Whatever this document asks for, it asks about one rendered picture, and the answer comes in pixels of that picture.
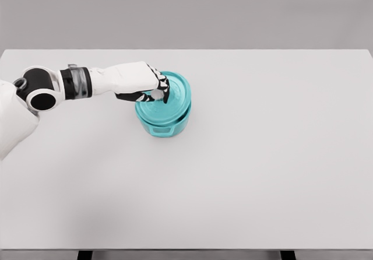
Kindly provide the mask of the teal pot lid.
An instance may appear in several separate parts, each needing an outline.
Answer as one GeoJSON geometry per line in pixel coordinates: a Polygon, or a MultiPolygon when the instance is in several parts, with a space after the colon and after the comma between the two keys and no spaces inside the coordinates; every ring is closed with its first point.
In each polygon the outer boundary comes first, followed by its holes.
{"type": "Polygon", "coordinates": [[[162,100],[135,103],[138,118],[155,126],[166,126],[179,120],[191,103],[191,88],[188,81],[180,74],[163,71],[170,83],[168,102],[162,100]]]}

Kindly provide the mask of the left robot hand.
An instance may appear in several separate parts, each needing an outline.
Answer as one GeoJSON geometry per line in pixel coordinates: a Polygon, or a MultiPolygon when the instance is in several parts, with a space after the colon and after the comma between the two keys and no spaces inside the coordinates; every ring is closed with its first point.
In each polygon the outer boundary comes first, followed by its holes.
{"type": "Polygon", "coordinates": [[[170,83],[165,75],[146,62],[131,62],[114,66],[116,98],[131,102],[162,100],[167,104],[170,83]]]}

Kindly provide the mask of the teal pot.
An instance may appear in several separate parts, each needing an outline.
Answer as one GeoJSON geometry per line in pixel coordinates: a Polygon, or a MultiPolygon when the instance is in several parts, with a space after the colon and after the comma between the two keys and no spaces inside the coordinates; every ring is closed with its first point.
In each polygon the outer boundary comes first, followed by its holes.
{"type": "Polygon", "coordinates": [[[169,101],[135,103],[135,113],[144,130],[151,136],[170,138],[181,133],[187,126],[192,102],[177,107],[169,101]]]}

